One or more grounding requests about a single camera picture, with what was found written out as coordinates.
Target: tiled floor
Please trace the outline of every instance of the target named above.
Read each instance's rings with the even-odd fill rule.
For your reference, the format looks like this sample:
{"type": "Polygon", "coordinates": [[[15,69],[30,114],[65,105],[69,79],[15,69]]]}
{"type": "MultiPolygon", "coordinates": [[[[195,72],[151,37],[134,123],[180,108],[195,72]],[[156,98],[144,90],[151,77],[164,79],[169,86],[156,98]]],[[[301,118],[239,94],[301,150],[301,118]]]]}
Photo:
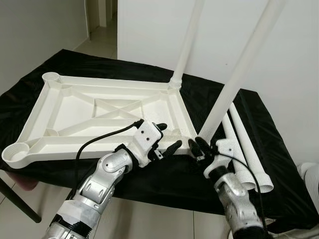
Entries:
{"type": "MultiPolygon", "coordinates": [[[[117,59],[116,21],[107,28],[97,28],[91,40],[75,51],[117,59]]],[[[0,176],[42,216],[42,222],[36,224],[0,195],[0,238],[40,239],[70,189],[39,183],[26,192],[4,172],[0,176]]],[[[224,239],[229,227],[224,216],[112,198],[95,230],[91,239],[224,239]]]]}
{"type": "MultiPolygon", "coordinates": [[[[3,171],[0,170],[0,178],[9,186],[9,187],[13,187],[14,186],[14,181],[9,178],[9,176],[3,171]]],[[[2,203],[2,201],[4,200],[4,195],[2,193],[0,193],[0,204],[2,203]]]]}

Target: white plastic part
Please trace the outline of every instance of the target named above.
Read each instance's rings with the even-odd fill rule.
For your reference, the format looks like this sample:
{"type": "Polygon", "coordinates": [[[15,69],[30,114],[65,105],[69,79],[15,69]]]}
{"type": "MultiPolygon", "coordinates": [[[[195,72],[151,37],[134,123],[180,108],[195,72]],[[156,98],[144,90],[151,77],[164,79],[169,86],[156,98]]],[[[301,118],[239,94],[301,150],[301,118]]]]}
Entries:
{"type": "MultiPolygon", "coordinates": [[[[182,140],[177,154],[188,153],[196,137],[178,90],[167,83],[43,74],[44,86],[16,143],[2,152],[12,168],[35,161],[74,159],[87,141],[144,119],[166,123],[159,150],[182,140]]],[[[136,128],[87,146],[81,158],[99,158],[133,140],[136,128]]]]}
{"type": "Polygon", "coordinates": [[[303,180],[305,180],[305,174],[306,174],[307,170],[315,165],[317,165],[317,163],[302,163],[302,164],[298,165],[297,170],[298,170],[300,177],[303,180]]]}
{"type": "Polygon", "coordinates": [[[57,214],[71,225],[83,222],[90,228],[94,228],[100,216],[94,208],[76,200],[64,201],[57,214]]]}
{"type": "Polygon", "coordinates": [[[228,167],[229,162],[231,161],[231,157],[234,156],[234,141],[231,139],[220,139],[216,142],[216,146],[218,147],[218,152],[228,155],[224,156],[218,154],[214,157],[214,161],[204,170],[205,178],[209,178],[209,173],[219,166],[228,167]]]}
{"type": "Polygon", "coordinates": [[[188,24],[186,36],[182,45],[180,56],[177,62],[176,69],[172,78],[169,81],[169,86],[173,89],[180,89],[185,66],[188,61],[188,56],[197,32],[198,22],[204,6],[205,0],[195,0],[192,15],[188,24]]]}
{"type": "Polygon", "coordinates": [[[247,131],[233,103],[230,105],[229,111],[233,119],[240,144],[246,156],[247,164],[250,167],[250,169],[253,171],[258,181],[261,193],[268,193],[272,191],[274,188],[274,185],[269,175],[265,173],[265,170],[260,163],[260,160],[254,149],[254,146],[250,141],[247,131]]]}
{"type": "Polygon", "coordinates": [[[240,87],[246,80],[248,70],[259,50],[271,32],[284,8],[286,0],[269,0],[252,35],[250,36],[230,80],[225,84],[219,97],[206,119],[199,136],[210,142],[220,122],[226,114],[230,103],[234,100],[240,87]]]}
{"type": "MultiPolygon", "coordinates": [[[[222,120],[223,128],[225,131],[225,135],[227,139],[231,139],[234,141],[234,157],[240,160],[242,163],[247,165],[245,157],[243,152],[241,151],[238,139],[236,137],[235,131],[233,129],[233,126],[231,125],[230,119],[228,117],[228,114],[226,113],[223,120],[222,120]]],[[[251,173],[240,163],[233,161],[234,168],[235,168],[235,174],[239,182],[243,185],[246,190],[251,190],[256,187],[255,180],[251,173]]]]}
{"type": "Polygon", "coordinates": [[[319,213],[319,164],[313,165],[305,173],[305,184],[319,213]]]}
{"type": "Polygon", "coordinates": [[[160,138],[161,134],[159,130],[149,121],[144,121],[138,131],[134,134],[133,140],[129,143],[127,148],[138,160],[139,167],[144,168],[148,165],[150,162],[148,152],[160,138]]]}

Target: white wall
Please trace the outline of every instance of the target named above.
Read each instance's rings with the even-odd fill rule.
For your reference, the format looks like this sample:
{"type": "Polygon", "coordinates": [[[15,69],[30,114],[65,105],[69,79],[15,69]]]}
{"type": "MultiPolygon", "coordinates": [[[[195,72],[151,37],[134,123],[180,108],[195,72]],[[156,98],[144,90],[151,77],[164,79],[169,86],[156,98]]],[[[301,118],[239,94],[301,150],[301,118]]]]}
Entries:
{"type": "Polygon", "coordinates": [[[0,0],[0,94],[87,37],[84,0],[0,0]]]}
{"type": "Polygon", "coordinates": [[[99,0],[99,18],[100,26],[106,27],[106,0],[99,0]]]}
{"type": "MultiPolygon", "coordinates": [[[[121,0],[118,58],[174,69],[194,0],[121,0]]],[[[225,83],[266,0],[206,0],[186,73],[225,83]]],[[[295,163],[319,161],[318,2],[288,1],[243,88],[257,91],[295,163]]]]}
{"type": "Polygon", "coordinates": [[[86,6],[90,32],[93,32],[100,26],[100,1],[86,0],[86,6]]]}

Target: doorway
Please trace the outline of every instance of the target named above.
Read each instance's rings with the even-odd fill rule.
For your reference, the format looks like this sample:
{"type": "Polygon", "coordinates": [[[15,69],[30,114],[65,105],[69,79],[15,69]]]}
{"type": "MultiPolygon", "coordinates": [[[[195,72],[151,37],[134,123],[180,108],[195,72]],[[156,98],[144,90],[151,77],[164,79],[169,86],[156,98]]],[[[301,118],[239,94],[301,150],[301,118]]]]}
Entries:
{"type": "Polygon", "coordinates": [[[117,59],[118,0],[86,0],[89,40],[75,51],[117,59]]]}

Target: black fabric cover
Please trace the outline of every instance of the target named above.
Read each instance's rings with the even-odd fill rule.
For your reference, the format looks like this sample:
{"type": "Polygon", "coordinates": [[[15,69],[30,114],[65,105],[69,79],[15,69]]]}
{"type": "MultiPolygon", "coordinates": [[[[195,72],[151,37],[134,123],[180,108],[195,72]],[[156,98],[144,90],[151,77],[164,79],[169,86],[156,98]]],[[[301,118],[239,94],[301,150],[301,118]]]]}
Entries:
{"type": "MultiPolygon", "coordinates": [[[[49,71],[67,76],[150,82],[168,82],[172,76],[172,71],[159,67],[61,50],[0,97],[0,152],[17,140],[43,87],[41,76],[49,71]]],[[[197,132],[222,87],[220,83],[184,75],[180,93],[197,132]]],[[[256,92],[240,90],[234,103],[274,184],[273,191],[262,196],[265,215],[277,219],[270,228],[279,232],[314,226],[319,222],[319,215],[260,97],[256,92]]],[[[219,127],[213,139],[224,137],[222,127],[219,127]]],[[[81,159],[79,175],[83,177],[96,161],[81,159]]],[[[54,185],[72,187],[74,184],[72,159],[35,162],[18,170],[1,160],[0,168],[54,185]]],[[[204,179],[194,159],[187,155],[172,156],[132,171],[116,186],[115,196],[200,212],[224,213],[210,181],[204,179]]],[[[250,191],[250,199],[259,210],[254,190],[250,191]]]]}

